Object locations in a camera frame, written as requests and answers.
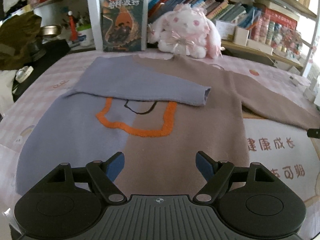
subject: gray ribbed plate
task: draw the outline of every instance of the gray ribbed plate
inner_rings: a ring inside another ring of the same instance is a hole
[[[207,206],[187,196],[132,196],[109,207],[87,232],[70,240],[250,240],[227,228]],[[297,235],[285,240],[301,240]]]

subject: brown sweater sleeve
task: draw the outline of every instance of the brown sweater sleeve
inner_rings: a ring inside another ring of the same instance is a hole
[[[232,73],[236,93],[242,105],[267,119],[304,129],[319,128],[320,114],[310,113],[291,100],[272,92],[253,78]]]

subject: harry potter book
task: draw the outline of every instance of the harry potter book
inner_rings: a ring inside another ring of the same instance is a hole
[[[147,46],[148,0],[104,0],[104,51],[140,51]]]

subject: pink checkered tablecloth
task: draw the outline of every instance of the pink checkered tablecloth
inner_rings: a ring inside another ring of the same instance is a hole
[[[13,207],[19,199],[15,193],[15,172],[20,152],[33,127],[45,111],[58,96],[76,84],[96,57],[123,55],[130,54],[90,51],[67,55],[44,72],[7,111],[0,122],[0,200],[8,207]],[[140,55],[164,59],[172,57],[171,54],[161,53],[158,50],[148,50]],[[214,67],[251,76],[263,86],[287,97],[309,112],[316,111],[314,105],[303,96],[302,89],[290,82],[291,74],[285,71],[228,56],[203,61]],[[301,83],[309,84],[307,79],[298,78]]]

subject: orange outline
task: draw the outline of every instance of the orange outline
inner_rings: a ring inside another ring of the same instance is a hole
[[[161,130],[141,130],[130,127],[124,122],[110,122],[106,117],[105,114],[109,112],[110,107],[112,104],[112,98],[106,99],[106,105],[102,109],[101,112],[96,114],[97,119],[101,124],[103,124],[107,128],[112,129],[121,129],[131,135],[136,135],[140,137],[163,137],[168,136],[174,126],[174,114],[177,109],[177,102],[169,102],[166,110],[164,111],[163,120],[164,124]]]

